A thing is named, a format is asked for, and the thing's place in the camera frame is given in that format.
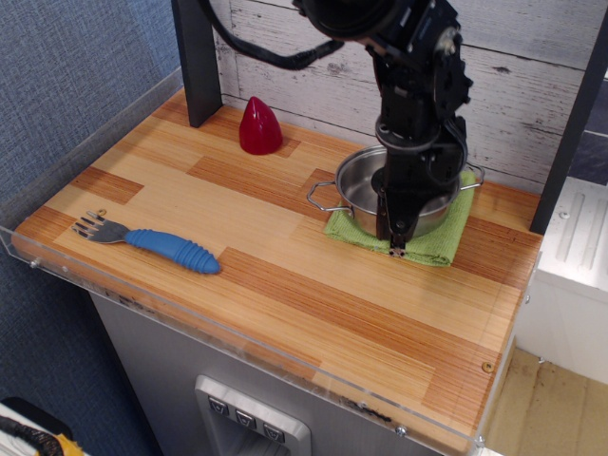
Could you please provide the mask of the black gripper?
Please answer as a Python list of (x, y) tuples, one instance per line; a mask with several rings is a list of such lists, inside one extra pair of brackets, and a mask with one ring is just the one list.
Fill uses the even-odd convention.
[(460, 192), (467, 150), (466, 121), (451, 115), (422, 123), (376, 122), (384, 164), (373, 173), (373, 233), (388, 244), (391, 257), (403, 258), (407, 243), (443, 223)]

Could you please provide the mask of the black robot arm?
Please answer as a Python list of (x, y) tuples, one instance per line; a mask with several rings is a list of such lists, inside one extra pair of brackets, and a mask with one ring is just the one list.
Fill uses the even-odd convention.
[(402, 256), (420, 214), (451, 193), (467, 161), (466, 122), (457, 115), (472, 86), (461, 58), (456, 10), (447, 1), (296, 1), (313, 26), (357, 42), (373, 60), (381, 96), (375, 124), (386, 148), (372, 179), (376, 235)]

